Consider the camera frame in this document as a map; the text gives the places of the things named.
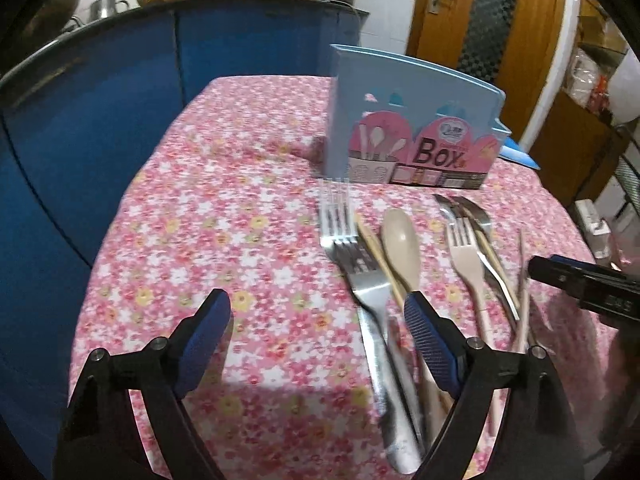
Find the small steel fork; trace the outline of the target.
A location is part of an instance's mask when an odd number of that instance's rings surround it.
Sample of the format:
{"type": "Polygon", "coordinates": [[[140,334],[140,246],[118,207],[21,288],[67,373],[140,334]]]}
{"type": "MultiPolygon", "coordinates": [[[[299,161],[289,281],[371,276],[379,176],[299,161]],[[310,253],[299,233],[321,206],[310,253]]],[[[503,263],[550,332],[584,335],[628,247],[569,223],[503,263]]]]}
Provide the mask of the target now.
{"type": "Polygon", "coordinates": [[[454,196],[452,200],[470,218],[476,233],[478,247],[484,254],[486,269],[499,289],[498,296],[506,309],[506,316],[512,326],[516,327],[520,322],[520,302],[516,298],[514,287],[509,283],[498,254],[491,245],[491,220],[488,213],[472,200],[463,196],[454,196]]]}

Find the wooden chopstick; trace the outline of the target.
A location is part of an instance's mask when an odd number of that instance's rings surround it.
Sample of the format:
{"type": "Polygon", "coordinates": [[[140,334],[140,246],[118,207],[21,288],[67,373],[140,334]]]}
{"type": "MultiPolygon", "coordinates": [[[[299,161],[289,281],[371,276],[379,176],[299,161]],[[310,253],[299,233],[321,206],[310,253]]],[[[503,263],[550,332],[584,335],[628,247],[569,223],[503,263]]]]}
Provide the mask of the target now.
{"type": "MultiPolygon", "coordinates": [[[[390,281],[390,284],[392,285],[393,297],[396,301],[396,304],[398,305],[398,308],[400,309],[400,312],[405,313],[405,300],[407,297],[407,292],[405,291],[404,286],[400,284],[400,281],[395,278],[394,272],[386,260],[381,242],[360,218],[359,214],[355,214],[355,222],[358,232],[363,237],[367,248],[370,249],[370,252],[372,252],[372,255],[375,258],[376,262],[382,268],[383,272],[386,275],[386,278],[388,278],[388,280],[390,281]]],[[[450,396],[448,396],[448,394],[443,394],[439,390],[430,370],[423,361],[419,351],[416,351],[416,362],[418,363],[420,377],[419,384],[422,387],[422,390],[426,393],[426,397],[428,403],[430,404],[430,407],[440,408],[440,410],[444,414],[447,414],[448,410],[452,407],[450,396]]]]}
{"type": "Polygon", "coordinates": [[[529,334],[529,276],[527,270],[526,259],[526,240],[525,232],[520,229],[518,232],[518,241],[520,242],[520,256],[521,256],[521,273],[520,273],[520,320],[518,326],[516,326],[515,338],[512,344],[512,351],[515,353],[524,353],[527,348],[527,339],[529,334]]]}

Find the large steel fork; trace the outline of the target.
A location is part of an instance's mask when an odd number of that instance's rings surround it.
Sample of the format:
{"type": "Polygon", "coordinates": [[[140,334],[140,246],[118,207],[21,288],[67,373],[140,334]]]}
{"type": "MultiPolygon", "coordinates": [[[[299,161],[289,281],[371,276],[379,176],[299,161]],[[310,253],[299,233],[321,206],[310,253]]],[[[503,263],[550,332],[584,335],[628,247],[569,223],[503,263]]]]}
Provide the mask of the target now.
{"type": "Polygon", "coordinates": [[[320,244],[342,271],[355,298],[385,454],[400,474],[420,467],[422,411],[412,373],[390,332],[387,304],[392,285],[358,234],[349,183],[319,180],[320,244]]]}

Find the blue kitchen counter cabinet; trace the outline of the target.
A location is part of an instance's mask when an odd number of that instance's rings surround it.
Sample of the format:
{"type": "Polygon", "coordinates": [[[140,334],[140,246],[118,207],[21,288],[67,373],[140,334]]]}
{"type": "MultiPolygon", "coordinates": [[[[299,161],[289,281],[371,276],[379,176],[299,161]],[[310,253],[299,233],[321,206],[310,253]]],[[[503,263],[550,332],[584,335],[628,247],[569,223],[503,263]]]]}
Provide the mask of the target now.
{"type": "Polygon", "coordinates": [[[174,0],[71,32],[1,81],[1,418],[50,474],[89,273],[122,194],[222,76],[326,76],[360,18],[314,0],[174,0]]]}

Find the wooden shelf unit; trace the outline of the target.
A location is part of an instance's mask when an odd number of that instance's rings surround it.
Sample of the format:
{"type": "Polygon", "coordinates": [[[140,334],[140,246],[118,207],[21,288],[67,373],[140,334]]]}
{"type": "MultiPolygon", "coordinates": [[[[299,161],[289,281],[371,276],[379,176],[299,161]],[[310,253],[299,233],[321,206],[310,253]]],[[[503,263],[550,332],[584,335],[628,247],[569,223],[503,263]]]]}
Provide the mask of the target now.
{"type": "Polygon", "coordinates": [[[597,0],[565,0],[547,83],[522,137],[573,258],[639,251],[639,61],[597,0]]]}

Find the blue book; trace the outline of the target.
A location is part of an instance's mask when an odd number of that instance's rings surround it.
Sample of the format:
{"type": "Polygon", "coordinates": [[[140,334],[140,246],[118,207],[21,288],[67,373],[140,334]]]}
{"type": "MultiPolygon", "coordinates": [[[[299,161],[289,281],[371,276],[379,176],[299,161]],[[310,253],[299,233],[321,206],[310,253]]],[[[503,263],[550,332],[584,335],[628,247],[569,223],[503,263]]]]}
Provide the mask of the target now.
{"type": "Polygon", "coordinates": [[[500,148],[498,157],[506,160],[507,162],[514,162],[529,169],[539,170],[539,165],[530,157],[530,155],[523,151],[522,148],[511,138],[506,138],[502,147],[500,148]]]}

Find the pink floral tablecloth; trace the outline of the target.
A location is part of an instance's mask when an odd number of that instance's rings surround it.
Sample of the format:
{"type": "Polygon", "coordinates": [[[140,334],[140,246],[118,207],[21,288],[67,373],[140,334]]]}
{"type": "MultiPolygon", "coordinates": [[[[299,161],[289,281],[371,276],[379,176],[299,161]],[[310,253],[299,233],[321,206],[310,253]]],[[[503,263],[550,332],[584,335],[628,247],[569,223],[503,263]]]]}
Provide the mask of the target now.
{"type": "MultiPolygon", "coordinates": [[[[230,342],[184,399],[228,479],[402,479],[384,454],[356,307],[319,242],[311,159],[326,128],[329,82],[212,81],[130,183],[78,318],[70,390],[90,350],[141,350],[168,336],[213,288],[228,292],[230,342]]],[[[474,336],[470,296],[451,266],[432,193],[352,186],[372,231],[387,209],[411,217],[425,296],[474,336]]],[[[498,159],[469,194],[494,222],[494,247],[512,283],[521,230],[527,255],[591,260],[536,171],[498,159]]],[[[614,330],[555,288],[529,290],[530,325],[552,354],[589,455],[599,447],[614,330]]]]}

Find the blue utensil holder box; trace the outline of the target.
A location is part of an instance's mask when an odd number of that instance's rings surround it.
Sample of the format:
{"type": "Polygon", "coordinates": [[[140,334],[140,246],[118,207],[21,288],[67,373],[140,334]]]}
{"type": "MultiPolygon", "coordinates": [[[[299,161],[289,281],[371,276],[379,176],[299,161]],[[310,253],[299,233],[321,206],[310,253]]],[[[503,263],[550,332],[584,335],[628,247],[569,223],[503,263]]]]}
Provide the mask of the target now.
{"type": "Polygon", "coordinates": [[[323,177],[477,190],[511,131],[506,95],[435,63],[336,44],[323,177]]]}

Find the wooden door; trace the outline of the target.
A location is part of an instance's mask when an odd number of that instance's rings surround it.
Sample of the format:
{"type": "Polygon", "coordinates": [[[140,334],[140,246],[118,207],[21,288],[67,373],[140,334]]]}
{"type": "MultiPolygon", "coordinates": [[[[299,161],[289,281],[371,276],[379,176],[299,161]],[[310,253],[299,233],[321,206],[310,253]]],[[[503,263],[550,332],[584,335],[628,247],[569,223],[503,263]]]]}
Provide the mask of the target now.
{"type": "Polygon", "coordinates": [[[501,121],[521,142],[548,82],[565,0],[416,0],[408,54],[506,95],[501,121]]]}

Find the steel kettle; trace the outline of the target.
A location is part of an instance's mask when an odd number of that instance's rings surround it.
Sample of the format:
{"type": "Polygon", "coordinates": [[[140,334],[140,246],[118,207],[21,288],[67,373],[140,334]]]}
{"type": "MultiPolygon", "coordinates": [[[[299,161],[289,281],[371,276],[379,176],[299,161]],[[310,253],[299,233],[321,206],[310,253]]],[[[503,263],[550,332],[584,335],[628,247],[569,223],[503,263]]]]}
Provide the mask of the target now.
{"type": "Polygon", "coordinates": [[[94,0],[89,6],[89,21],[95,22],[110,18],[118,13],[119,6],[123,6],[125,10],[130,9],[127,0],[94,0]]]}

